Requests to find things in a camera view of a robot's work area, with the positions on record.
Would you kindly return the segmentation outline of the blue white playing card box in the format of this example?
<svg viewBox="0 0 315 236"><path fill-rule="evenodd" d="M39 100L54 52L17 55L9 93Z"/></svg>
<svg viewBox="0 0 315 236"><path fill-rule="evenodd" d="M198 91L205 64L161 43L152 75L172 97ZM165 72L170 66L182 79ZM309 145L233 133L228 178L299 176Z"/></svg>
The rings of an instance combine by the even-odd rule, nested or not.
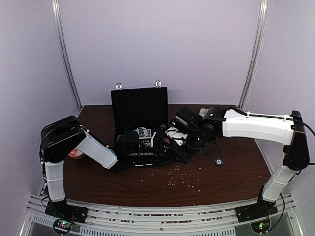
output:
<svg viewBox="0 0 315 236"><path fill-rule="evenodd" d="M139 139L148 139L152 137L152 132L149 128L138 127L137 129L134 129L134 131L138 134Z"/></svg>

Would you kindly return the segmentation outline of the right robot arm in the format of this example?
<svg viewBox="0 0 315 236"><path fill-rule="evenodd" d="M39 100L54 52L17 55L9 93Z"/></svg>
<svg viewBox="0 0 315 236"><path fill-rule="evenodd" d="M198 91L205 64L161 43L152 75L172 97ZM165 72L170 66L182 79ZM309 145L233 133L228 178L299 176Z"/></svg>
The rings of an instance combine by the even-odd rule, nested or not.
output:
<svg viewBox="0 0 315 236"><path fill-rule="evenodd" d="M240 222L276 213L275 202L295 175L310 164L301 113L265 115L244 112L235 106L211 107L202 116L182 107L165 132L180 162L187 163L207 142L218 138L252 138L283 145L283 158L262 186L257 202L235 209Z"/></svg>

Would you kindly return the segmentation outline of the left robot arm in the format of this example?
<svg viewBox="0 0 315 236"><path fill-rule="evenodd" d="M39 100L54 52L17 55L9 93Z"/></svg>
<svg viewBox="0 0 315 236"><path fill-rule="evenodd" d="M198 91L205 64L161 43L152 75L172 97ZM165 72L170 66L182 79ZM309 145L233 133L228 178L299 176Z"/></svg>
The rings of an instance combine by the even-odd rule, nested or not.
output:
<svg viewBox="0 0 315 236"><path fill-rule="evenodd" d="M103 168L120 173L132 166L162 166L165 164L163 132L144 127L126 130L116 137L113 147L106 145L75 116L68 116L45 126L40 133L42 176L48 189L45 213L61 219L74 218L83 222L87 209L67 203L63 184L66 157L90 157Z"/></svg>

